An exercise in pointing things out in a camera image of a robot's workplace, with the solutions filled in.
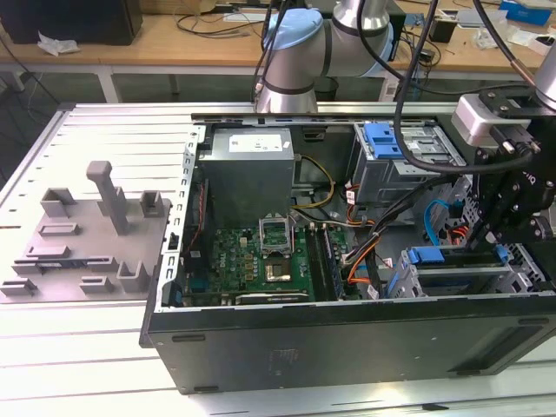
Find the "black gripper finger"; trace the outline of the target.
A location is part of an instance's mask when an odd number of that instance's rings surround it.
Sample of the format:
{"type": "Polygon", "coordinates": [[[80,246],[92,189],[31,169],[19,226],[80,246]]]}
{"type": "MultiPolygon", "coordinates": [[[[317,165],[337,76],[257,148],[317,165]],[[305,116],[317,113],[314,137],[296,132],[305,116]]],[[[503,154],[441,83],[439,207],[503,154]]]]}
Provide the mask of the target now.
{"type": "Polygon", "coordinates": [[[524,245],[533,249],[555,249],[555,223],[549,209],[511,224],[500,222],[486,232],[486,239],[502,245],[524,245]]]}
{"type": "Polygon", "coordinates": [[[467,237],[467,249],[482,250],[488,242],[512,244],[519,241],[519,229],[511,223],[512,206],[520,185],[515,168],[473,175],[473,200],[478,216],[467,237]]]}

